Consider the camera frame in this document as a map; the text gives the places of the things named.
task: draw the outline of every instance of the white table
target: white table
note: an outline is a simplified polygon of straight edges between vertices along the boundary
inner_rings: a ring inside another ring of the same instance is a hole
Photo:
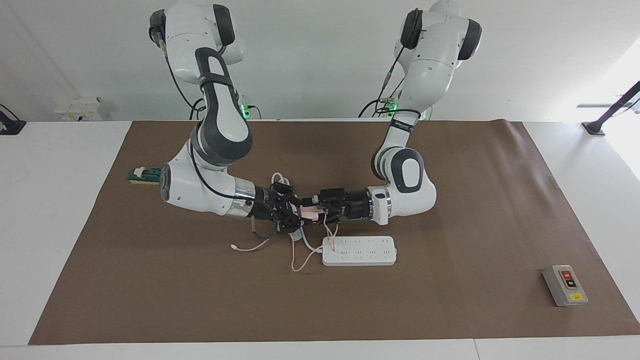
[[[0,137],[0,359],[585,360],[640,354],[640,336],[26,346],[130,124],[40,122],[19,136]],[[578,124],[525,126],[638,318],[640,181],[606,137],[589,136]]]

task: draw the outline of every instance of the white power strip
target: white power strip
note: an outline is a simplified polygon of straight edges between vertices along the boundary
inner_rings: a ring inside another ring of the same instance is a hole
[[[325,266],[389,266],[396,262],[396,247],[391,236],[336,236],[335,251],[329,238],[322,241]]]

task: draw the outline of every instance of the black strap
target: black strap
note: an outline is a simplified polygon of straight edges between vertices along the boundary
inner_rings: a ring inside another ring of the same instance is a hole
[[[414,126],[409,125],[405,122],[398,121],[396,119],[391,120],[390,127],[395,127],[396,129],[400,129],[406,131],[407,133],[411,133],[413,131]]]

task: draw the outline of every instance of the green light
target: green light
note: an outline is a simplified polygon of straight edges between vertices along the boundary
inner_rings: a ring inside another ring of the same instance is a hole
[[[389,110],[391,111],[390,113],[387,114],[388,117],[394,117],[394,112],[396,109],[398,108],[398,105],[396,103],[394,103],[393,101],[390,102],[390,106],[389,106]]]
[[[242,114],[244,114],[245,119],[248,119],[251,117],[251,112],[249,111],[249,108],[245,104],[242,104]]]

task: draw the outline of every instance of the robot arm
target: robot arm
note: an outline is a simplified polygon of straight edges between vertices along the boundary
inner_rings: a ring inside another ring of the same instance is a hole
[[[406,143],[418,114],[444,96],[456,62],[470,57],[479,41],[479,25],[461,18],[452,0],[440,0],[426,13],[416,9],[405,19],[396,56],[406,78],[399,109],[409,111],[397,110],[371,161],[374,174],[387,183],[353,192],[326,189],[305,199],[298,199],[290,186],[274,183],[262,188],[227,173],[227,167],[245,156],[252,145],[227,70],[244,53],[228,9],[178,2],[166,16],[163,10],[154,13],[150,25],[149,35],[175,75],[200,85],[207,109],[204,120],[162,171],[160,189],[165,201],[195,211],[272,220],[278,233],[291,233],[311,223],[296,214],[293,208],[298,206],[323,209],[313,221],[370,218],[381,225],[392,216],[414,215],[433,207],[435,187],[422,157],[406,148]],[[470,29],[475,25],[473,35]]]
[[[227,173],[227,167],[252,146],[239,94],[227,70],[228,63],[241,61],[244,54],[228,9],[178,2],[166,15],[159,10],[151,16],[149,33],[175,75],[199,84],[207,111],[180,152],[165,165],[160,178],[162,198],[195,211],[274,220],[274,191]]]
[[[456,64],[476,51],[478,23],[460,17],[451,0],[440,0],[428,12],[414,10],[404,20],[395,54],[404,74],[404,88],[387,136],[371,159],[371,169],[384,186],[371,186],[372,219],[385,225],[393,216],[408,216],[433,207],[436,189],[422,156],[406,147],[420,115],[449,89]]]

